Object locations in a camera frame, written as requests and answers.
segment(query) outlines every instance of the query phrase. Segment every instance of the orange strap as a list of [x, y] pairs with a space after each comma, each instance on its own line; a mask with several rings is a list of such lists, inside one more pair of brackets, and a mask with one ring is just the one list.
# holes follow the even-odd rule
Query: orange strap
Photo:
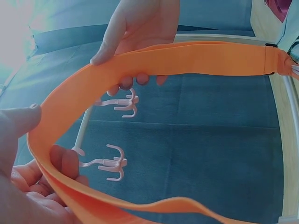
[[242, 224], [220, 216], [190, 198], [174, 197], [133, 204], [84, 186], [61, 174], [50, 162], [50, 148], [80, 115], [126, 75], [203, 73], [253, 76], [294, 75], [292, 59], [272, 46], [229, 42], [184, 42], [152, 46], [87, 65], [60, 84], [43, 102], [40, 124], [28, 134], [28, 146], [49, 184], [84, 224], [150, 224], [122, 209], [173, 213], [198, 212], [224, 224]]

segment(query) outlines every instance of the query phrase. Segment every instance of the white plastic hook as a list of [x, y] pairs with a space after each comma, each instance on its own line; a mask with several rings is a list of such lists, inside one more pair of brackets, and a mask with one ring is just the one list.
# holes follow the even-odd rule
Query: white plastic hook
[[129, 111], [133, 110], [131, 115], [123, 115], [123, 118], [133, 118], [137, 114], [137, 107], [135, 104], [139, 102], [139, 97], [136, 95], [136, 92], [133, 88], [130, 89], [132, 95], [127, 95], [127, 99], [110, 99], [106, 101], [98, 100], [96, 101], [96, 106], [106, 106], [106, 105], [120, 105], [115, 106], [115, 111]]
[[102, 166], [98, 166], [98, 169], [108, 171], [108, 172], [119, 172], [119, 178], [107, 178], [108, 181], [121, 181], [124, 177], [123, 167], [128, 164], [127, 159], [125, 159], [125, 153], [122, 148], [114, 145], [107, 144], [107, 147], [114, 148], [118, 150], [121, 154], [120, 157], [114, 157], [113, 160], [109, 159], [95, 159], [90, 162], [79, 162], [80, 167], [89, 167], [93, 164], [101, 164]]

